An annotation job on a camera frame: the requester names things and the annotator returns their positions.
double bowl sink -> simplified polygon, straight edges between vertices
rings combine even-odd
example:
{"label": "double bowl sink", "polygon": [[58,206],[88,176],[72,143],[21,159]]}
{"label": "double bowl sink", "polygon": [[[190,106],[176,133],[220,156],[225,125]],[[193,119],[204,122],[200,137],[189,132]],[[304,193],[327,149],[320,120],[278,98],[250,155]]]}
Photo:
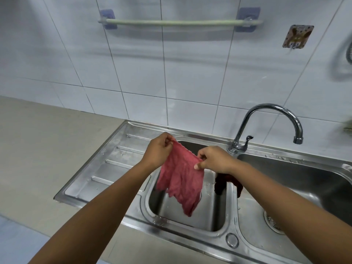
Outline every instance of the double bowl sink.
{"label": "double bowl sink", "polygon": [[[188,150],[226,149],[231,139],[126,120],[55,196],[83,207],[137,164],[152,138],[167,131]],[[249,144],[234,157],[289,187],[352,226],[352,163]],[[205,170],[201,199],[191,217],[164,191],[160,168],[143,183],[122,223],[231,263],[310,263],[244,189],[227,183],[214,192],[216,173]]]}

forearm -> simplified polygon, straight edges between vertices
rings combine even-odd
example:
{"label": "forearm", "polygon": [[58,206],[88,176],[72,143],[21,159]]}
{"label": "forearm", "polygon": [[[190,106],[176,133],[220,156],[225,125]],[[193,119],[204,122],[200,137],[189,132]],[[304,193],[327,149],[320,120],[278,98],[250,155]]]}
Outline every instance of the forearm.
{"label": "forearm", "polygon": [[249,164],[234,165],[232,175],[312,262],[352,263],[351,226]]}
{"label": "forearm", "polygon": [[152,167],[139,163],[66,222],[29,264],[96,263]]}

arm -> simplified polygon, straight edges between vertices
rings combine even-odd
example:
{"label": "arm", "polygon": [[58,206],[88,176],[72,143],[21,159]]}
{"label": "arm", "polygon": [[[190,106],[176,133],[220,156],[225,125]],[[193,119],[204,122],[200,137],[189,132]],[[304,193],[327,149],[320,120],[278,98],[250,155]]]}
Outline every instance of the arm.
{"label": "arm", "polygon": [[313,263],[352,263],[352,227],[218,146],[198,152],[209,168],[234,176]]}
{"label": "arm", "polygon": [[96,263],[142,183],[170,154],[173,137],[153,139],[143,159],[70,218],[29,264]]}

chrome faucet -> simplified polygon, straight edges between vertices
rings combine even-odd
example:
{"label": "chrome faucet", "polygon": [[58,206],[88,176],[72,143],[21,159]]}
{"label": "chrome faucet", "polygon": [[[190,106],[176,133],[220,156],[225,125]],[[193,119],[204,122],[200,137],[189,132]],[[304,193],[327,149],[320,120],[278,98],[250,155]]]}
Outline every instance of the chrome faucet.
{"label": "chrome faucet", "polygon": [[249,142],[249,140],[253,139],[253,136],[248,135],[244,145],[240,145],[240,143],[239,143],[240,137],[243,133],[244,128],[246,127],[246,124],[247,124],[250,116],[254,113],[254,111],[264,109],[264,108],[277,110],[277,111],[281,112],[282,114],[286,115],[291,120],[291,122],[293,123],[293,126],[295,127],[296,136],[293,138],[293,142],[295,144],[301,144],[303,142],[302,125],[301,125],[299,119],[291,111],[289,111],[285,107],[279,106],[278,104],[258,104],[256,106],[253,106],[245,115],[235,139],[233,140],[231,145],[227,148],[227,151],[229,153],[236,154],[237,152],[245,152],[247,150],[248,142]]}

hand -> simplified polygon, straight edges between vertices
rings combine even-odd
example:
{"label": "hand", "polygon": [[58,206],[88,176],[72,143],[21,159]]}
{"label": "hand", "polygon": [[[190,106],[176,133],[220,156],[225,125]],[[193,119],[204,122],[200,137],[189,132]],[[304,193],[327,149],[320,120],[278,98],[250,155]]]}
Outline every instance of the hand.
{"label": "hand", "polygon": [[203,161],[196,164],[195,169],[208,168],[216,173],[234,175],[236,166],[245,165],[218,146],[205,147],[198,151],[197,156]]}
{"label": "hand", "polygon": [[173,140],[175,140],[175,138],[167,132],[152,139],[144,153],[141,163],[156,170],[165,163],[171,153],[171,150],[173,149]]}

